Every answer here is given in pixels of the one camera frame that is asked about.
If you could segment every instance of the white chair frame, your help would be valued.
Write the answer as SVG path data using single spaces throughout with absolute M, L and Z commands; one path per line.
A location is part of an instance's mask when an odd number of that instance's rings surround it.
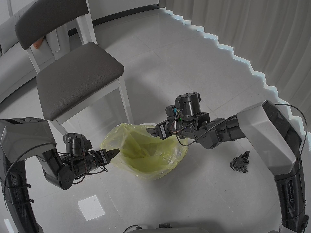
M 88 29 L 87 21 L 85 18 L 85 15 L 80 16 L 76 18 L 76 22 L 78 25 L 78 30 L 81 32 L 81 42 L 82 44 L 86 44 L 88 42 L 91 42 L 91 35 Z M 41 70 L 39 69 L 39 66 L 37 64 L 37 61 L 35 60 L 34 54 L 29 47 L 27 50 L 28 56 L 31 60 L 31 63 L 33 64 L 35 70 L 37 73 L 39 73 Z M 85 109 L 86 107 L 90 106 L 91 104 L 95 103 L 105 95 L 109 94 L 110 92 L 114 91 L 115 89 L 119 88 L 120 95 L 122 98 L 125 114 L 128 120 L 128 123 L 134 124 L 133 116 L 130 108 L 130 103 L 127 96 L 127 91 L 125 87 L 125 82 L 123 76 L 119 77 L 118 79 L 114 80 L 113 82 L 107 84 L 102 89 L 94 93 L 93 95 L 89 96 L 85 100 L 83 100 L 81 103 L 77 104 L 75 107 L 70 109 L 69 111 L 65 112 L 64 114 L 60 115 L 58 118 L 56 118 L 54 121 L 50 121 L 52 125 L 62 134 L 67 134 L 68 131 L 62 126 L 64 122 L 72 118 L 74 115 L 78 114 L 80 111 Z

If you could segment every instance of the crumpled black plastic bag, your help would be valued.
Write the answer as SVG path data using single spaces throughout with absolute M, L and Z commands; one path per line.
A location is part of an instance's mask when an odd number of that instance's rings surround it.
M 241 154 L 238 157 L 235 157 L 233 161 L 230 162 L 230 167 L 240 173 L 247 172 L 247 164 L 248 164 L 249 151 L 246 151 L 244 154 Z

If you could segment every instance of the chair seat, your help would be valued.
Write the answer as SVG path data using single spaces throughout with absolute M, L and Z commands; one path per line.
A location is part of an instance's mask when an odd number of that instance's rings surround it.
M 94 42 L 69 52 L 37 75 L 44 119 L 55 120 L 123 72 L 124 67 Z

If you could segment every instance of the trash bin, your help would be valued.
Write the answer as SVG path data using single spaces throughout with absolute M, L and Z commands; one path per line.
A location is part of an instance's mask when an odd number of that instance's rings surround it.
M 188 147 L 180 145 L 175 136 L 165 140 L 151 136 L 146 128 L 154 125 L 131 125 L 122 123 L 111 130 L 100 147 L 120 153 L 111 160 L 117 167 L 125 169 L 144 180 L 163 177 L 175 168 L 186 155 Z

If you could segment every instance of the black baseboard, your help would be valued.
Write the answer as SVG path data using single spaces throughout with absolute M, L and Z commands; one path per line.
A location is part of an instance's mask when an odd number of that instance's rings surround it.
M 115 13 L 115 14 L 112 14 L 112 15 L 108 15 L 108 16 L 105 16 L 105 17 L 98 18 L 96 20 L 93 20 L 92 23 L 93 23 L 93 26 L 97 26 L 97 25 L 102 24 L 102 23 L 107 22 L 107 21 L 112 21 L 114 19 L 118 19 L 118 18 L 121 18 L 121 17 L 126 17 L 126 16 L 133 15 L 133 14 L 136 14 L 136 13 L 140 13 L 140 12 L 144 12 L 144 11 L 148 11 L 148 10 L 154 10 L 154 9 L 158 9 L 158 8 L 160 8 L 159 4 L 152 4 L 152 5 L 142 6 L 142 7 L 139 7 L 139 8 L 125 10 L 125 11 L 121 11 L 121 12 L 118 12 L 118 13 Z M 68 30 L 68 35 L 69 36 L 72 36 L 72 35 L 74 35 L 76 33 L 78 33 L 76 28 Z

